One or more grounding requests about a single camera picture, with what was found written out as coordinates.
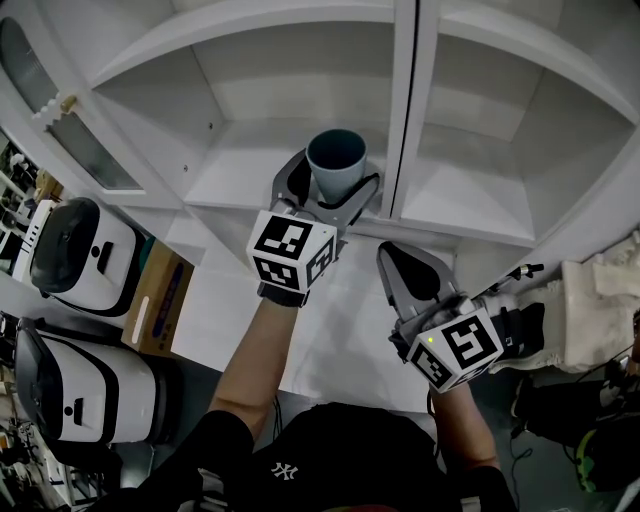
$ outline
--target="black wire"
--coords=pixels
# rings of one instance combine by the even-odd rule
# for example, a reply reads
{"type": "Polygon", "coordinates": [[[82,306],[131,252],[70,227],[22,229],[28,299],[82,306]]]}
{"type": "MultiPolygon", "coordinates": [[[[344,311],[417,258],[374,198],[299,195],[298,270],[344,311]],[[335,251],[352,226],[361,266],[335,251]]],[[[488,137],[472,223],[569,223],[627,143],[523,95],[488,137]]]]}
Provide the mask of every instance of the black wire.
{"type": "Polygon", "coordinates": [[[276,437],[282,432],[282,408],[280,407],[280,400],[278,400],[277,396],[273,399],[273,408],[276,413],[273,420],[273,440],[275,441],[276,437]]]}
{"type": "MultiPolygon", "coordinates": [[[[433,418],[433,421],[436,420],[436,412],[433,409],[433,398],[431,397],[431,390],[427,391],[427,413],[429,416],[433,418]]],[[[440,443],[438,442],[438,438],[436,437],[436,452],[433,454],[436,460],[440,456],[440,443]]]]}
{"type": "MultiPolygon", "coordinates": [[[[578,384],[580,381],[582,381],[585,377],[588,377],[589,375],[591,375],[594,372],[597,372],[598,370],[604,368],[605,366],[607,366],[610,362],[614,361],[616,359],[616,357],[624,354],[627,350],[629,350],[630,348],[633,348],[633,344],[631,344],[630,346],[628,346],[627,348],[621,350],[620,352],[618,352],[615,356],[611,357],[608,361],[602,363],[601,365],[596,366],[595,368],[592,368],[591,370],[589,370],[587,373],[582,374],[580,377],[578,377],[578,379],[576,379],[574,381],[574,384],[578,384]]],[[[636,389],[634,390],[634,393],[638,390],[638,383],[640,382],[640,379],[638,379],[638,382],[636,382],[636,389]]],[[[607,421],[613,421],[616,418],[618,418],[622,413],[624,412],[624,404],[620,406],[620,411],[618,411],[612,418],[609,418],[607,421]]],[[[564,452],[565,456],[567,457],[567,459],[569,459],[569,461],[575,466],[577,465],[577,460],[575,457],[575,448],[573,450],[573,457],[569,454],[569,450],[567,448],[567,445],[562,443],[562,451],[564,452]]]]}
{"type": "Polygon", "coordinates": [[[573,451],[573,457],[571,455],[569,455],[569,449],[567,448],[566,444],[562,445],[562,450],[564,451],[564,454],[567,456],[567,459],[569,459],[569,462],[571,462],[571,464],[576,464],[576,459],[575,459],[575,450],[573,451]]]}
{"type": "MultiPolygon", "coordinates": [[[[638,385],[640,385],[640,379],[636,378],[635,387],[631,392],[631,395],[635,395],[638,392],[638,385]]],[[[626,412],[626,406],[628,405],[627,395],[629,394],[629,388],[625,389],[622,395],[622,404],[620,404],[620,410],[618,410],[612,417],[605,418],[600,421],[596,421],[596,426],[604,425],[605,423],[610,423],[612,421],[617,420],[620,416],[622,416],[626,412]]]]}
{"type": "Polygon", "coordinates": [[[605,366],[607,366],[611,361],[613,361],[616,357],[624,354],[627,350],[629,350],[630,348],[633,348],[633,343],[631,345],[629,345],[627,348],[621,350],[620,352],[618,352],[615,356],[613,356],[612,358],[610,358],[608,361],[602,363],[601,365],[596,366],[595,368],[592,368],[591,370],[589,370],[587,373],[583,374],[580,376],[580,378],[578,378],[578,380],[576,380],[574,382],[574,384],[577,384],[578,382],[582,381],[582,379],[584,379],[585,377],[588,377],[589,375],[591,375],[593,372],[597,372],[598,370],[600,370],[601,368],[604,368],[605,366]]]}
{"type": "Polygon", "coordinates": [[[511,480],[513,481],[513,494],[516,498],[516,509],[520,510],[520,493],[518,492],[518,480],[516,479],[516,464],[522,459],[527,459],[533,455],[533,448],[527,448],[521,454],[516,455],[513,453],[513,440],[512,436],[509,440],[509,451],[511,452],[511,457],[513,458],[513,462],[511,463],[511,480]]]}

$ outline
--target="shelf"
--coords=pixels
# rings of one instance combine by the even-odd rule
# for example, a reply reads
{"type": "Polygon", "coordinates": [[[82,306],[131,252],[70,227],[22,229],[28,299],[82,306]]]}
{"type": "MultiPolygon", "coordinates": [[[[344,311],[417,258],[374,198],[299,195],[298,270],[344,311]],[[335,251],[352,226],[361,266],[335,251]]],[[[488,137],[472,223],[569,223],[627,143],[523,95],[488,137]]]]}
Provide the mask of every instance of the shelf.
{"type": "Polygon", "coordinates": [[[543,74],[511,53],[440,35],[424,122],[511,142],[543,74]]]}
{"type": "Polygon", "coordinates": [[[633,124],[640,120],[635,107],[591,57],[535,23],[485,5],[450,0],[442,4],[438,31],[539,64],[591,92],[633,124]]]}
{"type": "Polygon", "coordinates": [[[393,0],[223,0],[177,14],[147,32],[90,80],[92,87],[161,55],[217,37],[327,21],[393,23],[393,0]]]}
{"type": "Polygon", "coordinates": [[[278,171],[316,134],[333,127],[349,128],[362,135],[368,149],[366,172],[384,173],[387,151],[384,123],[306,119],[235,121],[227,123],[210,149],[185,202],[251,210],[268,208],[271,185],[278,171]]]}
{"type": "Polygon", "coordinates": [[[211,232],[197,219],[185,211],[179,211],[164,238],[165,243],[190,245],[206,249],[209,247],[211,232]]]}
{"type": "Polygon", "coordinates": [[[425,125],[401,221],[533,247],[527,194],[508,143],[425,125]]]}

